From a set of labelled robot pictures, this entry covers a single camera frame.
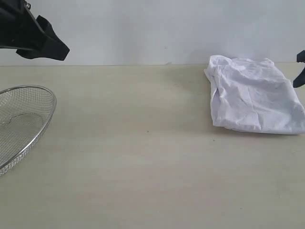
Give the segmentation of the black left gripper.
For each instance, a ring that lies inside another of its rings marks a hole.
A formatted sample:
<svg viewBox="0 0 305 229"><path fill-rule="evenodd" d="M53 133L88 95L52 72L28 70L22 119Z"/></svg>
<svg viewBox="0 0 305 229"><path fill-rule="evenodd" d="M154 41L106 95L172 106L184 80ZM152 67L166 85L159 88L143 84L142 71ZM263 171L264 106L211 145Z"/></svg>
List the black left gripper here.
<svg viewBox="0 0 305 229"><path fill-rule="evenodd" d="M30 60L64 61L70 52L46 18L33 16L26 0L0 2L0 47L16 49L19 56Z"/></svg>

